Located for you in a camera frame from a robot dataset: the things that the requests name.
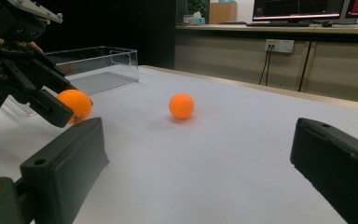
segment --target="orange ball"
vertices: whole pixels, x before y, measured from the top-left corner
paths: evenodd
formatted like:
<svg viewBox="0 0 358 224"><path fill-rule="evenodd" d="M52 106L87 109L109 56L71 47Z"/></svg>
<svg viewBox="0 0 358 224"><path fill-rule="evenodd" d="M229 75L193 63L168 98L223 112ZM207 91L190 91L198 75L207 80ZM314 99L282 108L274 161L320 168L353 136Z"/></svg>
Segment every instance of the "orange ball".
<svg viewBox="0 0 358 224"><path fill-rule="evenodd" d="M187 119L194 110L194 101L187 93L177 93L170 100L170 111L176 119Z"/></svg>
<svg viewBox="0 0 358 224"><path fill-rule="evenodd" d="M62 91L57 95L57 99L71 108L74 112L74 115L69 119L68 124L74 124L85 120L91 114L91 99L83 91Z"/></svg>

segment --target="clear plastic box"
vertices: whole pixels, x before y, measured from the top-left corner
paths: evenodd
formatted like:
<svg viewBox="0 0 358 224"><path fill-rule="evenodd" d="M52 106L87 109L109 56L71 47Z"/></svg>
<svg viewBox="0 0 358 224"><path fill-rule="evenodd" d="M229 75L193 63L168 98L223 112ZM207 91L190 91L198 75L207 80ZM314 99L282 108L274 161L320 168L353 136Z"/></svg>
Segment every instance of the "clear plastic box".
<svg viewBox="0 0 358 224"><path fill-rule="evenodd" d="M139 81L135 49L101 46L48 52L45 56L88 96ZM7 100L24 114L35 114L29 105L19 104L11 96Z"/></svg>

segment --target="white table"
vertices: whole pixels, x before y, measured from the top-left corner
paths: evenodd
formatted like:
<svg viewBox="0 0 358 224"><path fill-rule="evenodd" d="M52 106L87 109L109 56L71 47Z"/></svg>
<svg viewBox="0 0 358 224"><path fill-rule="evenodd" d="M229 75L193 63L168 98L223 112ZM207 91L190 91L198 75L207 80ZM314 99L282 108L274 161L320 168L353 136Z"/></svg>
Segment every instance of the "white table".
<svg viewBox="0 0 358 224"><path fill-rule="evenodd" d="M289 158L298 118L358 138L358 103L140 71L139 83L91 97L110 163L76 224L345 223ZM168 109L181 91L196 105L187 120ZM17 180L20 164L65 129L2 107L0 176Z"/></svg>

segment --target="power outlet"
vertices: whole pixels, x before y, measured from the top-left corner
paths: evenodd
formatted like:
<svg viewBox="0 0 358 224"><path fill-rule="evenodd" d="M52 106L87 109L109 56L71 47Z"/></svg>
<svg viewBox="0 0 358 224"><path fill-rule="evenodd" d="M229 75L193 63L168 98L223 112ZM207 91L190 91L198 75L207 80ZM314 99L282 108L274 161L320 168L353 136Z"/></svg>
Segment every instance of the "power outlet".
<svg viewBox="0 0 358 224"><path fill-rule="evenodd" d="M280 40L279 41L278 52L292 53L294 45L295 45L294 40Z"/></svg>
<svg viewBox="0 0 358 224"><path fill-rule="evenodd" d="M267 39L265 51L270 50L272 52L278 52L280 40L277 39Z"/></svg>
<svg viewBox="0 0 358 224"><path fill-rule="evenodd" d="M267 39L264 50L270 50L271 52L292 53L294 45L294 40Z"/></svg>

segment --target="screw hole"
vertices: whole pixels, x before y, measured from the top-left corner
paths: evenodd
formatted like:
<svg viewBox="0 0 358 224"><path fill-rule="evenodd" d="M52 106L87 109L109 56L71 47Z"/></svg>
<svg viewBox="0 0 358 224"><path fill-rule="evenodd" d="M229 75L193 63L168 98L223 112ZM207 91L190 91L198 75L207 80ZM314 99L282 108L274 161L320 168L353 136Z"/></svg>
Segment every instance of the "screw hole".
<svg viewBox="0 0 358 224"><path fill-rule="evenodd" d="M37 161L34 162L34 165L43 165L43 164L45 164L46 162L47 162L47 160L44 160L44 159L42 159L42 160L37 160Z"/></svg>

